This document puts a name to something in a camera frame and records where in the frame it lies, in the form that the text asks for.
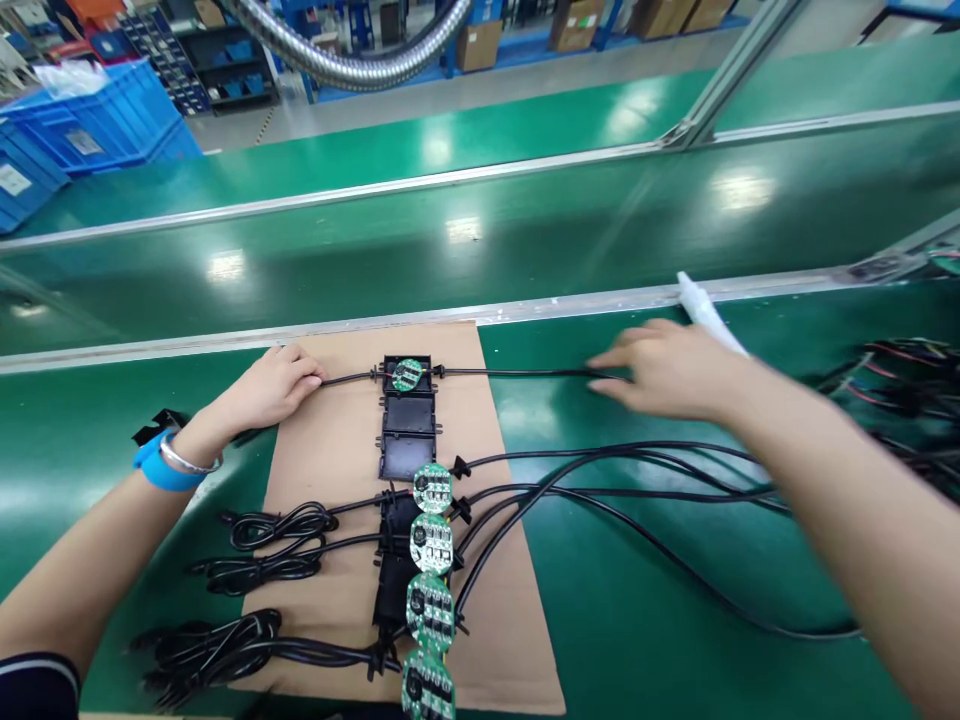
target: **wrist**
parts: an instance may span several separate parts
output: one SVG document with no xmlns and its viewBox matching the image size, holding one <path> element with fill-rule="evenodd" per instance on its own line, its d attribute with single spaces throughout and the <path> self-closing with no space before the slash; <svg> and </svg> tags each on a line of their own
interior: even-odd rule
<svg viewBox="0 0 960 720">
<path fill-rule="evenodd" d="M 743 381 L 731 382 L 714 409 L 713 422 L 739 433 L 750 426 L 776 423 L 784 412 L 819 404 L 820 397 L 803 385 L 757 363 Z"/>
<path fill-rule="evenodd" d="M 206 407 L 177 433 L 171 447 L 184 460 L 199 467 L 210 467 L 236 434 Z"/>
</svg>

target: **flexible metal hose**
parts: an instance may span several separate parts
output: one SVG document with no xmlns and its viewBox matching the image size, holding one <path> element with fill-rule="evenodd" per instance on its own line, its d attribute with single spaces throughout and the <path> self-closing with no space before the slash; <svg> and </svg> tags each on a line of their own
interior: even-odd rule
<svg viewBox="0 0 960 720">
<path fill-rule="evenodd" d="M 423 71 L 453 38 L 473 0 L 456 0 L 449 12 L 419 42 L 384 58 L 343 58 L 313 47 L 259 0 L 223 0 L 240 24 L 285 63 L 321 85 L 353 92 L 372 92 L 399 85 Z"/>
</svg>

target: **circuit board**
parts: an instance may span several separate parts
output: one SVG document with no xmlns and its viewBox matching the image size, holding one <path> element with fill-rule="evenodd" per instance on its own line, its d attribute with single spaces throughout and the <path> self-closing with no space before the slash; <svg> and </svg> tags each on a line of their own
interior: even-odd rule
<svg viewBox="0 0 960 720">
<path fill-rule="evenodd" d="M 410 526 L 410 557 L 421 572 L 443 575 L 453 563 L 453 531 L 439 515 L 420 515 Z"/>
<path fill-rule="evenodd" d="M 453 644 L 453 595 L 436 575 L 421 573 L 407 587 L 407 627 L 420 647 L 438 655 Z"/>
<path fill-rule="evenodd" d="M 410 653 L 403 665 L 400 704 L 411 720 L 456 717 L 456 690 L 439 658 L 423 649 Z"/>
<path fill-rule="evenodd" d="M 430 463 L 413 476 L 413 499 L 429 515 L 439 515 L 453 500 L 453 480 L 440 463 Z"/>
<path fill-rule="evenodd" d="M 393 387 L 400 392 L 413 390 L 423 377 L 423 365 L 407 358 L 397 363 L 393 369 Z"/>
</svg>

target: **blue wristband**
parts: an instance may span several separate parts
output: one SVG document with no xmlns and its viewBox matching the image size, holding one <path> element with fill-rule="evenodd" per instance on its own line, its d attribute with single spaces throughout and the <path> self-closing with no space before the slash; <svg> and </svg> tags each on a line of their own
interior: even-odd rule
<svg viewBox="0 0 960 720">
<path fill-rule="evenodd" d="M 143 470 L 147 480 L 161 490 L 169 490 L 170 492 L 193 490 L 203 482 L 206 474 L 196 475 L 174 470 L 167 465 L 160 453 L 160 442 L 172 432 L 174 430 L 168 428 L 140 448 L 137 456 L 133 459 L 133 467 Z"/>
</svg>

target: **concrete floor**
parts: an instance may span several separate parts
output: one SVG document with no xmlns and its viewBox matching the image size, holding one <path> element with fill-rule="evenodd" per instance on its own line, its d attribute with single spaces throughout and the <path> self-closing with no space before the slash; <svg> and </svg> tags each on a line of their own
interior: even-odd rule
<svg viewBox="0 0 960 720">
<path fill-rule="evenodd" d="M 883 4 L 883 0 L 844 0 L 843 3 L 813 0 L 774 50 L 772 58 L 849 47 L 856 43 L 860 31 Z M 758 7 L 756 0 L 741 0 L 736 11 L 752 16 Z M 417 23 L 428 16 L 420 12 L 421 9 L 414 8 L 412 25 L 408 25 L 411 32 L 415 32 Z M 374 27 L 379 28 L 376 19 Z M 872 41 L 894 40 L 931 30 L 924 23 L 891 19 Z M 722 30 L 602 53 L 572 55 L 550 62 L 494 68 L 452 80 L 405 86 L 316 105 L 307 104 L 299 75 L 285 73 L 279 81 L 281 103 L 277 107 L 220 117 L 188 118 L 187 123 L 204 152 L 285 142 L 596 85 L 716 68 L 742 32 L 742 28 Z M 825 79 L 825 92 L 828 91 L 829 82 Z"/>
</svg>

